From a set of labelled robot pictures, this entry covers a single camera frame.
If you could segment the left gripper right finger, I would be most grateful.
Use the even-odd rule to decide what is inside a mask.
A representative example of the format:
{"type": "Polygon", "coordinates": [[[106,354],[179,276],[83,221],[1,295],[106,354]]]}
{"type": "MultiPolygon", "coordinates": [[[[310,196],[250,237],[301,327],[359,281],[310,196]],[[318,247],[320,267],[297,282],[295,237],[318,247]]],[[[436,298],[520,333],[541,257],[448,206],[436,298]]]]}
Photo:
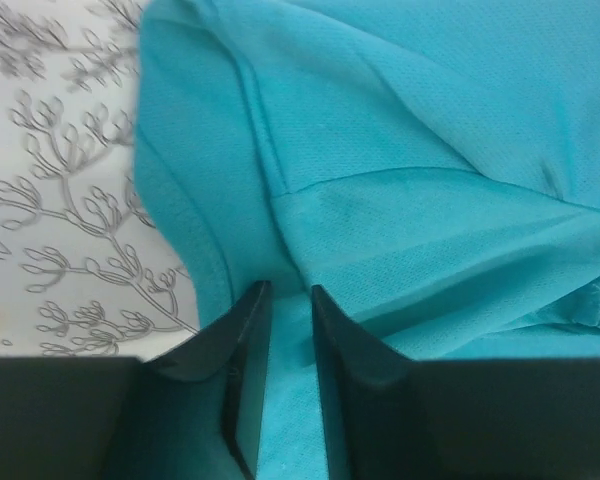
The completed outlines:
{"type": "Polygon", "coordinates": [[[600,479],[600,358],[417,361],[311,293],[332,479],[600,479]]]}

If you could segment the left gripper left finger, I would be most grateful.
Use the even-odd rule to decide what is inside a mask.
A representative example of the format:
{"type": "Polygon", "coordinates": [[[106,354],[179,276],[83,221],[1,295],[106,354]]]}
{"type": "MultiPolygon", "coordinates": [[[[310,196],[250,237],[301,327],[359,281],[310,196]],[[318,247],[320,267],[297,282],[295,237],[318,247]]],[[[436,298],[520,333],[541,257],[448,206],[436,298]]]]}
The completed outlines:
{"type": "Polygon", "coordinates": [[[0,479],[252,479],[272,287],[156,359],[0,357],[0,479]]]}

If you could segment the teal t shirt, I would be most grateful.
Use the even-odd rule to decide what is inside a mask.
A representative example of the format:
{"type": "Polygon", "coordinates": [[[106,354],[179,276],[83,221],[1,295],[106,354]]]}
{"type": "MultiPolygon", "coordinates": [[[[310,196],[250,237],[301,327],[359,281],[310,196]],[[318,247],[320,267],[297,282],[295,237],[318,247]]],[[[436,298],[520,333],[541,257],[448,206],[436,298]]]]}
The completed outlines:
{"type": "Polygon", "coordinates": [[[260,478],[327,475],[314,285],[416,359],[600,356],[600,1],[153,1],[139,59],[199,322],[274,288],[260,478]]]}

